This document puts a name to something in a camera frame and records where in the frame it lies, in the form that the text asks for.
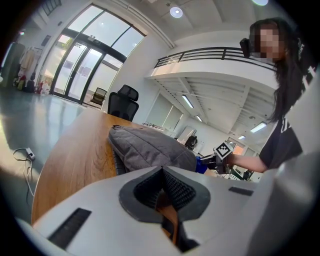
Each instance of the black mesh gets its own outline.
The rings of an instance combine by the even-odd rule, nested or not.
[[[139,108],[138,103],[132,101],[126,96],[110,93],[108,103],[108,114],[132,121]]]
[[[168,195],[176,211],[186,206],[196,196],[194,188],[165,170],[159,170],[140,182],[134,188],[134,196],[140,203],[154,209],[162,188]]]
[[[163,171],[164,191],[168,194],[176,211],[186,206],[196,196],[196,191],[191,186]]]
[[[162,172],[157,171],[134,188],[135,198],[145,206],[156,208],[159,193],[162,189]]]
[[[118,91],[118,94],[129,97],[133,101],[137,101],[139,98],[139,93],[132,87],[124,84],[122,88]]]

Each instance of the black office chair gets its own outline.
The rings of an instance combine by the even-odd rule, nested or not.
[[[93,102],[95,104],[98,104],[102,106],[105,97],[106,97],[107,91],[101,88],[97,88],[95,90],[95,93],[92,95],[90,102]]]
[[[108,114],[132,121],[139,108],[139,93],[132,87],[124,84],[116,93],[111,92],[108,103]]]

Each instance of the chair headrest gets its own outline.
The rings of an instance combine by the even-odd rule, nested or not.
[[[127,96],[133,101],[137,101],[139,98],[139,93],[133,89],[132,87],[124,84],[120,90],[118,90],[118,94]]]

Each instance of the long black hair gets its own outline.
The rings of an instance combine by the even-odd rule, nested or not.
[[[278,83],[278,89],[274,92],[275,106],[273,108],[273,113],[268,120],[270,122],[276,122],[281,120],[291,107],[287,104],[288,94],[292,89],[292,85],[289,84],[289,78],[293,75],[293,72],[297,72],[296,68],[298,67],[299,50],[298,38],[290,25],[281,18],[258,20],[250,26],[250,51],[253,53],[260,53],[260,30],[261,26],[265,24],[276,25],[279,34],[279,41],[281,40],[284,42],[286,53],[285,59],[281,59],[274,63],[275,78]],[[303,86],[301,84],[301,88],[294,88],[294,91],[301,93],[302,87]]]

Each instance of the blue object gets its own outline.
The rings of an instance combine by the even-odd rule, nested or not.
[[[206,172],[206,170],[208,169],[208,166],[206,164],[201,164],[201,157],[200,156],[196,156],[196,168],[195,168],[195,172],[199,173],[199,174],[204,174]]]

